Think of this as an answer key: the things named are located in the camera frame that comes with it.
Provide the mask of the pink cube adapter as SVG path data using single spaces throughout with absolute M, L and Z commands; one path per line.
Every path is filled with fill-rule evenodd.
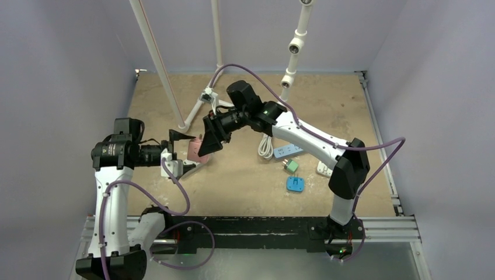
M 189 141 L 188 150 L 187 150 L 187 160 L 196 162 L 196 163 L 207 163 L 212 155 L 199 156 L 199 150 L 202 144 L 202 140 L 200 139 L 192 139 Z

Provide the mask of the light blue power strip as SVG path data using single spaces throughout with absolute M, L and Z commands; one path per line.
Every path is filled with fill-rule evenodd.
M 301 149 L 300 147 L 290 143 L 288 145 L 284 145 L 278 148 L 274 148 L 273 150 L 273 156 L 276 159 L 285 159 L 288 157 L 296 156 L 301 153 L 303 153 L 304 150 Z

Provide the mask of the green plug adapter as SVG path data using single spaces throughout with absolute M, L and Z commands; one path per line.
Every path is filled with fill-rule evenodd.
M 284 159 L 283 160 L 283 167 L 284 167 L 284 170 L 286 170 L 290 174 L 295 174 L 299 168 L 299 164 L 292 159 Z

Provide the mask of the white USB power strip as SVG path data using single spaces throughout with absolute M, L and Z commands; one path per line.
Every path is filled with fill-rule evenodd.
M 185 178 L 187 176 L 192 175 L 194 172 L 196 172 L 199 168 L 203 166 L 202 163 L 200 162 L 195 162 L 192 160 L 184 160 L 183 161 L 183 172 L 180 178 Z

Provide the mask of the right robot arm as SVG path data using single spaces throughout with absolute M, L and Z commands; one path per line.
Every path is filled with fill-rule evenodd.
M 287 106 L 261 101 L 244 80 L 232 83 L 226 92 L 233 105 L 226 112 L 212 110 L 203 118 L 205 131 L 198 155 L 220 151 L 231 134 L 245 126 L 298 146 L 332 170 L 329 188 L 334 198 L 327 228 L 334 237 L 348 233 L 357 191 L 370 170 L 363 141 L 335 138 L 298 121 Z

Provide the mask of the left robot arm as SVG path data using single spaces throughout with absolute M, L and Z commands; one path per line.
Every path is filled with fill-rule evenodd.
M 91 151 L 97 186 L 95 227 L 88 255 L 75 263 L 75 272 L 85 279 L 143 279 L 154 238 L 171 236 L 174 223 L 169 218 L 190 210 L 190 199 L 179 183 L 185 173 L 184 164 L 177 159 L 174 142 L 191 140 L 192 136 L 171 129 L 168 140 L 149 145 L 143 139 L 144 132 L 143 121 L 117 118 L 113 133 Z M 155 166 L 178 186 L 186 202 L 185 210 L 170 210 L 132 181 L 135 168 Z M 127 227 L 130 187 L 154 203 L 143 211 L 131 234 Z

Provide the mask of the blue flat plug adapter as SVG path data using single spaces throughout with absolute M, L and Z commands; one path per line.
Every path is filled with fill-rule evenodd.
M 287 191 L 301 193 L 305 189 L 305 180 L 301 177 L 289 176 L 285 187 Z

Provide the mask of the white flat plug adapter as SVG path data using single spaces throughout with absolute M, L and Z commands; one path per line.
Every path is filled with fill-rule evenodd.
M 330 178 L 332 176 L 333 170 L 330 169 L 323 162 L 319 161 L 316 167 L 317 174 Z

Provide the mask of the white PVC pipe frame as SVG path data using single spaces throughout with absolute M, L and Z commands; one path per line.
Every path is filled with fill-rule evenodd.
M 294 78 L 297 72 L 298 58 L 305 45 L 305 37 L 307 35 L 308 23 L 312 13 L 314 1 L 300 1 L 301 13 L 298 20 L 297 28 L 294 31 L 294 36 L 288 45 L 288 51 L 290 52 L 290 60 L 288 66 L 285 70 L 285 74 L 280 82 L 282 87 L 282 92 L 280 97 L 283 101 L 287 101 L 290 95 L 290 89 L 294 83 Z M 176 101 L 175 94 L 173 92 L 168 73 L 165 67 L 164 60 L 160 54 L 158 43 L 152 32 L 151 24 L 147 17 L 144 4 L 142 1 L 130 1 L 131 9 L 137 20 L 140 32 L 144 38 L 145 44 L 147 46 L 148 52 L 151 56 L 151 60 L 154 64 L 156 72 L 159 75 L 161 84 L 165 90 L 166 96 L 169 100 L 169 104 L 174 113 L 177 126 L 180 130 L 186 132 L 189 130 L 191 123 L 193 122 L 195 116 L 197 115 L 199 109 L 205 104 L 197 99 L 191 112 L 187 117 L 183 117 L 179 105 Z M 220 15 L 219 15 L 219 2 L 211 1 L 212 19 L 213 19 L 213 29 L 214 29 L 214 44 L 215 44 L 215 58 L 216 58 L 216 69 L 214 76 L 210 79 L 206 87 L 213 88 L 218 78 L 223 74 L 226 64 L 224 64 L 222 59 L 222 44 L 221 44 L 221 27 L 220 27 Z M 214 106 L 219 104 L 227 105 L 226 101 L 215 99 Z

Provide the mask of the aluminium front rail frame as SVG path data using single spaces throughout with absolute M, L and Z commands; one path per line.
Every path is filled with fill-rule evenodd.
M 100 234 L 96 217 L 87 218 L 82 233 L 74 279 L 103 279 L 99 241 L 121 241 L 124 250 L 109 250 L 106 260 L 113 279 L 143 279 L 150 255 L 167 247 L 180 254 L 198 249 L 302 249 L 323 253 L 342 263 L 357 258 L 369 243 L 404 243 L 412 250 L 413 268 L 420 279 L 430 279 L 415 218 L 352 218 L 341 226 L 329 218 L 262 216 L 170 216 L 151 210 L 121 218 L 116 227 Z

